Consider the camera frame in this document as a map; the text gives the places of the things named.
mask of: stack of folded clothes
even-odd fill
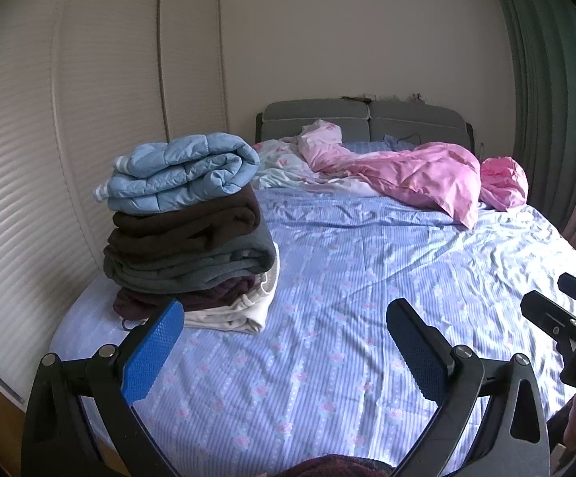
[[[226,133],[116,158],[94,197],[116,211],[103,269],[122,287],[121,317],[148,318],[176,299],[188,327],[263,330],[279,256],[249,185],[258,165],[251,146]]]

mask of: gray headboard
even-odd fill
[[[475,153],[473,128],[456,111],[423,103],[345,98],[273,102],[257,115],[255,141],[295,136],[304,125],[324,119],[337,124],[345,142],[368,142],[391,135],[420,145],[456,143]]]

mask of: pink blanket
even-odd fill
[[[313,171],[359,176],[381,194],[406,204],[440,207],[468,228],[476,226],[479,197],[502,211],[526,202],[526,177],[519,174],[524,171],[511,158],[483,162],[482,182],[478,160],[459,145],[434,142],[413,151],[354,154],[340,144],[341,129],[324,120],[305,127],[297,138]],[[512,170],[518,174],[513,179]]]

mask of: blue striped bed sheet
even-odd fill
[[[400,462],[435,405],[385,328],[385,309],[399,297],[480,357],[526,353],[547,416],[572,396],[557,379],[552,340],[520,314],[522,296],[536,289],[576,315],[556,285],[563,272],[576,275],[576,251],[534,208],[480,205],[478,226],[468,231],[444,213],[385,197],[292,189],[257,196],[281,254],[266,329],[256,336],[185,329],[135,404],[182,475],[273,475],[324,454]],[[97,278],[51,350],[77,359],[120,343],[126,332],[111,311],[117,289]],[[446,471],[473,440],[479,402]],[[107,438],[93,403],[86,408]]]

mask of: maroon folded garment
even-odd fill
[[[251,185],[236,194],[178,211],[135,216],[118,211],[109,245],[124,260],[148,262],[178,253],[211,251],[228,240],[252,233],[260,221]]]
[[[149,318],[158,307],[168,305],[172,299],[182,303],[184,312],[229,306],[233,304],[235,299],[249,292],[254,286],[255,277],[244,276],[230,278],[205,291],[175,295],[139,293],[123,287],[115,296],[113,308],[115,313],[122,318],[138,321]]]
[[[393,471],[381,461],[333,454],[308,459],[274,477],[389,477]]]

